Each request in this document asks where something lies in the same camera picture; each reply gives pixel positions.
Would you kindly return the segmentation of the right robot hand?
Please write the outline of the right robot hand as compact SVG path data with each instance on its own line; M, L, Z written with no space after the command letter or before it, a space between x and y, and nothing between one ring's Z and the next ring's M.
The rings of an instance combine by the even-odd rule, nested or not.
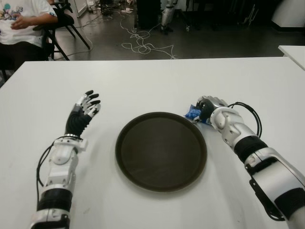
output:
M200 109L200 114L196 118L197 120L207 120L211 117L213 111L219 107L227 107L228 104L219 99L218 97L212 96L201 96L197 100L196 107Z

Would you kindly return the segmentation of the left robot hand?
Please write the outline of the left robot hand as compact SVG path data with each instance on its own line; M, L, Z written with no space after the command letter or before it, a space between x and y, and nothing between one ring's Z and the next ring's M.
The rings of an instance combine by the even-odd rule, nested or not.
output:
M93 117L100 111L101 101L99 94L93 90L84 93L73 106L65 126L66 135L76 135L80 137L89 125Z

